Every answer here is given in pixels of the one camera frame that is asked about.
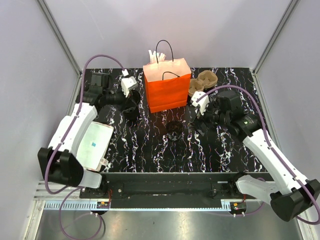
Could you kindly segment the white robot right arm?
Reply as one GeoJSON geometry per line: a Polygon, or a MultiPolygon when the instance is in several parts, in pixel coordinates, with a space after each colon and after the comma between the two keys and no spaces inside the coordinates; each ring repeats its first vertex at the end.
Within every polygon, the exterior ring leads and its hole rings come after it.
{"type": "Polygon", "coordinates": [[[298,218],[314,206],[320,195],[319,181],[309,180],[290,163],[272,142],[260,117],[245,113],[236,92],[222,91],[210,101],[207,93],[196,91],[191,103],[197,110],[195,123],[206,127],[226,127],[258,158],[274,181],[267,183],[247,173],[238,173],[227,185],[230,197],[252,196],[270,205],[285,222],[298,218]]]}

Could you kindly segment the black paper coffee cup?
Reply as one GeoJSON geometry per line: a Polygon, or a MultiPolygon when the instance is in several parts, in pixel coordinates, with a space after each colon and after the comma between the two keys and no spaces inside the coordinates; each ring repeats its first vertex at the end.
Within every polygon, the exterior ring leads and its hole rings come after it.
{"type": "Polygon", "coordinates": [[[178,141],[183,133],[183,125],[179,121],[170,121],[166,125],[166,131],[167,136],[171,141],[178,141]]]}

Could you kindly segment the black coffee cup lid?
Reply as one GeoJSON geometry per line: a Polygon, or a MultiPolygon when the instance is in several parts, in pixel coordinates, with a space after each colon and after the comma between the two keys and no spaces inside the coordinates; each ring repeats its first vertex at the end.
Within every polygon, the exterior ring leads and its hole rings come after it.
{"type": "Polygon", "coordinates": [[[122,113],[127,120],[136,121],[139,116],[139,103],[141,95],[136,90],[129,92],[128,98],[125,101],[122,113]]]}

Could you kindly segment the orange paper bag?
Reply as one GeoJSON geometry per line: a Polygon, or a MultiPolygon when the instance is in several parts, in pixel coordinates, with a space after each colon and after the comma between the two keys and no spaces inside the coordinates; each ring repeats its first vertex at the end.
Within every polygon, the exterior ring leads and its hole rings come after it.
{"type": "Polygon", "coordinates": [[[151,113],[184,107],[187,104],[191,68],[184,58],[143,66],[145,94],[151,113]]]}

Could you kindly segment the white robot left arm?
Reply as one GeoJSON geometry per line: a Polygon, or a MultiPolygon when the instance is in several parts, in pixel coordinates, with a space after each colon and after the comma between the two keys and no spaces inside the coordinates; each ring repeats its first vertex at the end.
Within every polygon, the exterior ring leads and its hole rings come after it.
{"type": "Polygon", "coordinates": [[[137,86],[133,76],[123,77],[120,89],[116,89],[109,74],[92,74],[90,84],[81,89],[72,114],[61,120],[48,147],[38,151],[45,189],[50,194],[59,193],[50,189],[50,183],[60,184],[63,189],[90,188],[97,198],[108,193],[100,168],[114,127],[94,120],[105,106],[119,106],[120,112],[131,120],[140,100],[137,86]]]}

